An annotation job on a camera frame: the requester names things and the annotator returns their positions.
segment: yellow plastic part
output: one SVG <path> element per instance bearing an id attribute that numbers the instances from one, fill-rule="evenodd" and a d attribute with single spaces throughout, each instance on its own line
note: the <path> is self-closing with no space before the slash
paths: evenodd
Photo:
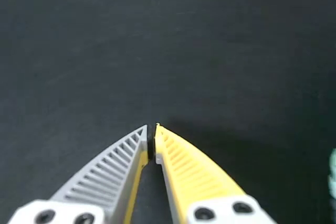
<path id="1" fill-rule="evenodd" d="M 137 172 L 135 174 L 130 199 L 128 201 L 127 212 L 126 212 L 125 218 L 124 218 L 124 224 L 131 223 L 131 218 L 132 218 L 133 208 L 134 208 L 134 204 L 135 204 L 135 198 L 137 197 L 137 192 L 138 192 L 138 187 L 139 187 L 139 183 L 140 183 L 142 168 L 147 163 L 148 163 L 148 153 L 147 153 L 147 151 L 144 151 L 140 154 L 138 167 L 136 168 Z"/>
<path id="2" fill-rule="evenodd" d="M 196 201 L 245 194 L 208 156 L 159 124 L 155 151 L 162 156 L 179 223 L 186 222 L 187 210 Z"/>

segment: green object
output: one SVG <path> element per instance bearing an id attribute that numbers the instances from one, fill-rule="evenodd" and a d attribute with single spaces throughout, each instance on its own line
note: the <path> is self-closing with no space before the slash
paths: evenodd
<path id="1" fill-rule="evenodd" d="M 330 170 L 331 176 L 336 180 L 336 149 L 333 150 L 330 156 Z"/>
<path id="2" fill-rule="evenodd" d="M 330 194 L 336 199 L 336 149 L 333 150 L 330 156 L 330 177 L 329 177 L 329 189 Z"/>

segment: black screw head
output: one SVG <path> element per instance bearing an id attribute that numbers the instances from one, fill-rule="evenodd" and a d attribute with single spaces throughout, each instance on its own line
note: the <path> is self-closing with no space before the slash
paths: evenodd
<path id="1" fill-rule="evenodd" d="M 215 213 L 209 208 L 201 207 L 195 211 L 195 218 L 197 220 L 211 220 L 215 218 Z"/>
<path id="2" fill-rule="evenodd" d="M 43 212 L 40 212 L 38 216 L 35 218 L 36 224 L 46 224 L 53 220 L 55 216 L 55 211 L 48 209 Z"/>
<path id="3" fill-rule="evenodd" d="M 234 203 L 233 210 L 238 214 L 250 214 L 251 212 L 253 212 L 252 207 L 244 202 Z"/>
<path id="4" fill-rule="evenodd" d="M 76 218 L 75 224 L 93 224 L 94 218 L 92 214 L 85 213 Z"/>

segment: black background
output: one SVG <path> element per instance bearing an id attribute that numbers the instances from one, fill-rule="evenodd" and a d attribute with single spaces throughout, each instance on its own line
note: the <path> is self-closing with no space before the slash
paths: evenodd
<path id="1" fill-rule="evenodd" d="M 277 222 L 328 223 L 335 2 L 0 0 L 2 221 L 161 122 Z M 171 222 L 154 164 L 133 222 Z"/>

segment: screw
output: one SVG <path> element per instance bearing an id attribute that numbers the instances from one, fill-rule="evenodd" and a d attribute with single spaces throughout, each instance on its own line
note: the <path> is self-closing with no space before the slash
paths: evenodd
<path id="1" fill-rule="evenodd" d="M 85 213 L 76 218 L 75 224 L 93 224 L 94 218 L 92 214 Z"/>
<path id="2" fill-rule="evenodd" d="M 195 217 L 197 220 L 211 220 L 215 218 L 215 214 L 212 210 L 201 207 L 195 211 Z"/>
<path id="3" fill-rule="evenodd" d="M 238 214 L 249 214 L 253 212 L 252 207 L 250 207 L 248 204 L 244 202 L 236 202 L 233 205 L 233 209 Z"/>
<path id="4" fill-rule="evenodd" d="M 41 212 L 35 219 L 36 224 L 46 224 L 53 220 L 55 211 L 49 209 Z"/>

